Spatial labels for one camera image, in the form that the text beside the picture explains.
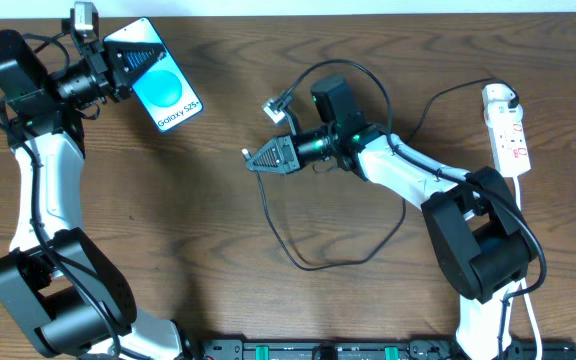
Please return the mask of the blue Galaxy smartphone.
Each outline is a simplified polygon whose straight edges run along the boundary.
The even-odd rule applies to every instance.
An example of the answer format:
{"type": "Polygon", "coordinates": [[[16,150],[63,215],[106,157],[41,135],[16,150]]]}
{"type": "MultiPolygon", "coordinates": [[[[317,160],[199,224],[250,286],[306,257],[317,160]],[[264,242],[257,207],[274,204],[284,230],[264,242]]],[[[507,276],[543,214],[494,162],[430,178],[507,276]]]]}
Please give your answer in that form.
{"type": "Polygon", "coordinates": [[[160,132],[199,114],[203,104],[148,18],[140,18],[107,35],[108,42],[155,43],[164,47],[158,60],[132,89],[160,132]]]}

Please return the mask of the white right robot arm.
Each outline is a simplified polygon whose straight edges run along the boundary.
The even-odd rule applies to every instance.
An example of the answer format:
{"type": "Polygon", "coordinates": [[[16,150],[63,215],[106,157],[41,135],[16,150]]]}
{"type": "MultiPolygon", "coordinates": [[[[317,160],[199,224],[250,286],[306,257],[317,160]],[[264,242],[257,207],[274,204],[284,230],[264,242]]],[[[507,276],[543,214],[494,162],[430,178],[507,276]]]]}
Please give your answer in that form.
{"type": "Polygon", "coordinates": [[[391,130],[370,123],[346,79],[332,75],[311,87],[321,126],[299,127],[290,112],[291,91],[263,106],[291,131],[270,139],[256,153],[242,152],[256,175],[288,175],[318,161],[383,186],[422,212],[443,275],[460,295],[456,341],[470,359],[503,359],[511,344],[508,322],[514,298],[531,289],[525,276],[543,250],[519,206],[517,186],[530,165],[516,90],[496,78],[483,80],[484,120],[493,147],[493,167],[476,172],[442,164],[411,148],[391,130]]]}

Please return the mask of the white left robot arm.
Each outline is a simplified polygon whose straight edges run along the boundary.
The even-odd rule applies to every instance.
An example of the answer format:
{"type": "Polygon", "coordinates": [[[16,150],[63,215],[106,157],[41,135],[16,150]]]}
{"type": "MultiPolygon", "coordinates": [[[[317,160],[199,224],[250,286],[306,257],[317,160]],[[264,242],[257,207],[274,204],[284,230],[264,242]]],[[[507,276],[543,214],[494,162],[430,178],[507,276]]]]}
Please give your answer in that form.
{"type": "Polygon", "coordinates": [[[85,234],[80,179],[87,108],[135,94],[174,60],[146,21],[100,38],[69,29],[79,52],[49,72],[34,35],[0,31],[0,129],[20,169],[20,211],[0,258],[0,302],[44,357],[190,359],[171,320],[139,308],[119,269],[85,234]]]}

